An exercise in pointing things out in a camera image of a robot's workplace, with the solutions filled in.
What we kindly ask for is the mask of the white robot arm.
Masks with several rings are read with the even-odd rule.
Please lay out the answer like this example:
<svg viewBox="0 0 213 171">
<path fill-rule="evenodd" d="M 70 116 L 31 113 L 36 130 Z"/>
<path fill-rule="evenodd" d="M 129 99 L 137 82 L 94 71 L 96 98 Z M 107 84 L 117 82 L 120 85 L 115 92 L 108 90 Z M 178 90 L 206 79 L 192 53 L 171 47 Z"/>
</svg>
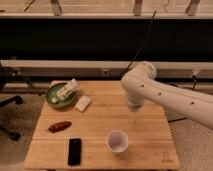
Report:
<svg viewBox="0 0 213 171">
<path fill-rule="evenodd" d="M 129 106 L 140 108 L 148 99 L 213 130 L 213 95 L 166 85 L 155 81 L 156 76 L 156 67 L 143 61 L 122 77 Z"/>
</svg>

